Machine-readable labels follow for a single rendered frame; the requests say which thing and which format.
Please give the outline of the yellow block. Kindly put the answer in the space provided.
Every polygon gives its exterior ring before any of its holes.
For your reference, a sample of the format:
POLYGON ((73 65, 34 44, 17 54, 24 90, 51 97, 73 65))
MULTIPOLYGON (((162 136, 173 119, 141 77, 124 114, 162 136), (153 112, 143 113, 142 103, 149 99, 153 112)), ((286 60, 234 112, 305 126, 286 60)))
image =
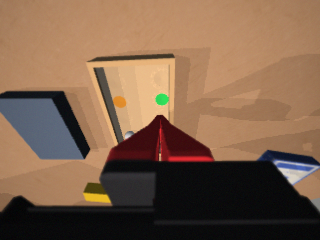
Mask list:
POLYGON ((83 192, 86 201, 110 202, 101 183, 87 183, 83 192))

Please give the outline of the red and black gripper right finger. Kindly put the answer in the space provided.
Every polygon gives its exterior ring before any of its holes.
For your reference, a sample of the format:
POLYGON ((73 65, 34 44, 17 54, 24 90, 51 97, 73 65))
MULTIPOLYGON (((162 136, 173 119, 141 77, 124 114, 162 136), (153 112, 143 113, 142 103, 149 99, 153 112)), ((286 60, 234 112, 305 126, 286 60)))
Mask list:
POLYGON ((207 146, 173 126, 164 115, 160 115, 160 147, 161 161, 165 161, 165 152, 166 161, 215 161, 207 146))

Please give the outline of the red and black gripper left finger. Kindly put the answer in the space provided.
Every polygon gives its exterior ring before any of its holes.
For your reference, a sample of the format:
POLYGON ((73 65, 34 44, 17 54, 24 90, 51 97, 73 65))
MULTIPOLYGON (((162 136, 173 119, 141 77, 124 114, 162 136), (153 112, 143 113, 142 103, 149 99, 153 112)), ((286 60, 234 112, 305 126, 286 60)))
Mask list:
POLYGON ((113 147, 106 162, 112 159, 151 159, 155 161, 155 148, 156 161, 159 161, 160 115, 157 115, 149 125, 113 147))

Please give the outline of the wooden ball-in-hole puzzle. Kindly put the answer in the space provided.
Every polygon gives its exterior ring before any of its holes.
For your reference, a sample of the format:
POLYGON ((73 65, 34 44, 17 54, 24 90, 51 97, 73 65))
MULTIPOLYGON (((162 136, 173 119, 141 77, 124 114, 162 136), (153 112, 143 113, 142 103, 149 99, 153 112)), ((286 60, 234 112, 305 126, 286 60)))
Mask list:
POLYGON ((157 115, 173 125, 173 54, 97 57, 86 64, 115 146, 157 115))

